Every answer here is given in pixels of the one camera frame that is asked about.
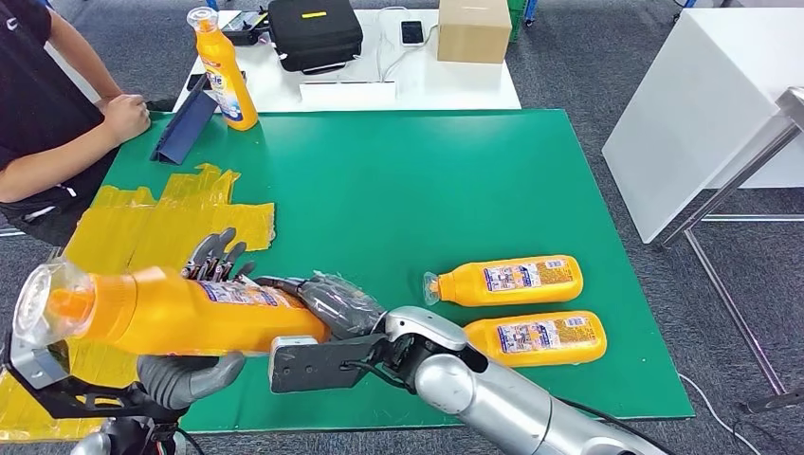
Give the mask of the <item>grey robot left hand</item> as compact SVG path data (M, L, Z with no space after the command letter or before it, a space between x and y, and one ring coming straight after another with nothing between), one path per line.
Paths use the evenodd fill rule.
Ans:
M231 385L246 364L240 352L223 356L140 355L137 376L159 406L182 410Z

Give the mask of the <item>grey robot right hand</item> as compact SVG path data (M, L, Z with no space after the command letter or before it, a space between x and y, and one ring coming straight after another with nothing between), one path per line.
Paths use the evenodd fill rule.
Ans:
M247 246L244 242L238 242L230 247L228 244L235 234L236 229L228 227L205 237L182 267L181 276L193 281L237 282L282 291L299 300L321 320L335 340L366 336L385 315L386 310L373 297L337 275L316 271L308 279L271 276L252 279L248 276L255 268L252 261L234 270L236 261Z

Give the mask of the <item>person's right hand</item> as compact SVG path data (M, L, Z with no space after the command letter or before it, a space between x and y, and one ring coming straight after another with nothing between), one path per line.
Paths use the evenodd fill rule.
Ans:
M103 114L98 130L104 141L112 146L138 137L151 126L150 113L140 95L123 94L97 103Z

